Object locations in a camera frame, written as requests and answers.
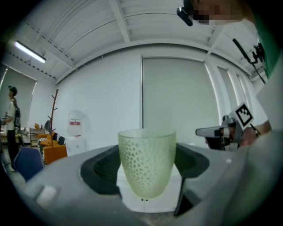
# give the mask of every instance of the person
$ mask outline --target person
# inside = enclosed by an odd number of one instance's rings
[[[207,20],[221,20],[223,23],[233,23],[247,19],[252,22],[256,26],[259,41],[265,52],[265,72],[267,78],[269,78],[279,59],[279,41],[272,35],[269,26],[267,26],[266,22],[264,22],[259,15],[260,10],[263,10],[261,12],[261,14],[263,14],[266,9],[259,9],[260,6],[258,6],[258,8],[252,8],[251,6],[254,7],[255,5],[252,4],[252,2],[252,0],[191,0],[193,10]],[[271,131],[269,121],[255,126],[255,128],[261,135],[267,134]],[[234,137],[235,129],[230,128],[230,133],[232,137]],[[247,128],[243,132],[240,146],[251,145],[256,139],[257,135],[255,130]]]
[[[14,159],[16,158],[19,149],[16,144],[16,138],[15,138],[15,104],[14,99],[17,95],[18,91],[16,87],[9,86],[9,98],[10,98],[10,104],[9,104],[9,110],[8,110],[8,118],[4,120],[4,124],[7,124],[7,142],[8,142],[8,152],[11,160],[11,169],[15,172],[15,166],[14,166]]]

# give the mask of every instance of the black pants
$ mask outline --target black pants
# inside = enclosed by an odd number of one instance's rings
[[[15,130],[8,130],[7,140],[8,140],[8,152],[11,160],[11,166],[13,169],[15,169],[14,159],[16,158],[19,152],[18,145],[16,144]]]

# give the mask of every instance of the cap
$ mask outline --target cap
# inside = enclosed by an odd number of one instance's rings
[[[9,90],[13,92],[14,96],[16,96],[17,93],[18,93],[17,88],[16,87],[12,87],[12,86],[8,86],[8,87],[9,87]]]

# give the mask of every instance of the frosted glass cup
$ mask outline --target frosted glass cup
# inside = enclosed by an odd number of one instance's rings
[[[176,155],[176,132],[150,129],[118,134],[119,152],[126,178],[136,195],[153,199],[163,193]]]

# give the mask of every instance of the fluorescent light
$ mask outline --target fluorescent light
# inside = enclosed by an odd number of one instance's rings
[[[20,41],[15,42],[15,47],[19,48],[20,50],[24,51],[25,53],[27,53],[28,55],[30,55],[31,57],[37,59],[38,61],[40,61],[42,63],[45,63],[45,61],[46,61],[46,59],[44,57],[38,55],[35,51],[31,50],[30,48],[25,46]]]

